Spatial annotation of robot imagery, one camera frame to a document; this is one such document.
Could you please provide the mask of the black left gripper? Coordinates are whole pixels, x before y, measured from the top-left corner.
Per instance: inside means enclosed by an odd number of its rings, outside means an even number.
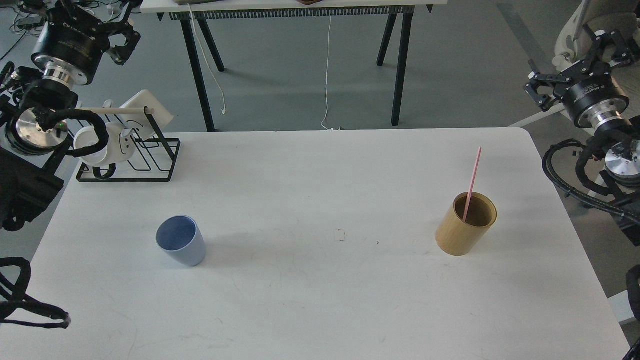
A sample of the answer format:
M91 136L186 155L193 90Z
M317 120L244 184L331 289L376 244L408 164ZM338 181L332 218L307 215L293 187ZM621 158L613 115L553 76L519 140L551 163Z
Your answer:
M110 0L107 3L108 23L136 14L142 0ZM57 0L46 12L46 22L30 57L44 71L48 65L60 65L71 72L74 83L93 82L102 57L107 53L112 61L123 66L141 40L141 34L130 23L113 23L108 35L98 33L101 21L70 0ZM122 45L111 47L109 38L121 35Z

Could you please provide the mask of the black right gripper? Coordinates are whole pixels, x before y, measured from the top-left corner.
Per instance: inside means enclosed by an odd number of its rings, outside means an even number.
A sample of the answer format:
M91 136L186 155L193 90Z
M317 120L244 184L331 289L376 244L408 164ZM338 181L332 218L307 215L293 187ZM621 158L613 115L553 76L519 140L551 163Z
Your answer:
M623 128L630 122L622 114L630 100L613 79L611 69L626 68L639 61L639 45L625 38L618 29L582 30L592 41L580 62L558 74L545 74L534 60L528 60L530 73L523 88L542 111L562 103L577 128Z

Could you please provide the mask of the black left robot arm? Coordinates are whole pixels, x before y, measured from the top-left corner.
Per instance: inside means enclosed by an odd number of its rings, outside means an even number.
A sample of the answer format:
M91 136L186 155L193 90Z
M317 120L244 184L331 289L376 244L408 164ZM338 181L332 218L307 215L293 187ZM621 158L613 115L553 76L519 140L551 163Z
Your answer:
M56 176L65 157L102 151L109 135L101 117L77 108L75 86L93 82L104 55L130 59L141 36L129 19L141 5L124 0L117 20L103 21L71 0L48 7L19 0L42 30L33 67L7 62L1 71L1 228L19 231L43 214L64 187Z

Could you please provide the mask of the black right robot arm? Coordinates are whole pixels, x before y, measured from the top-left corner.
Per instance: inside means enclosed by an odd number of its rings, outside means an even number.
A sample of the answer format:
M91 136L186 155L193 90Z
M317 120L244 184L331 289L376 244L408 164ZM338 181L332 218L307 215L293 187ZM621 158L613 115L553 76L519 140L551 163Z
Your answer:
M623 116L630 100L612 76L614 68L639 60L639 47L618 29L592 30L583 25L591 46L586 55L557 74L541 73L533 60L524 90L537 107L548 112L562 105L577 128L593 130L581 143L567 139L542 157L542 171L567 198L610 214L631 243L639 246L639 118ZM553 166L559 150L578 148L574 167L585 193L560 177Z

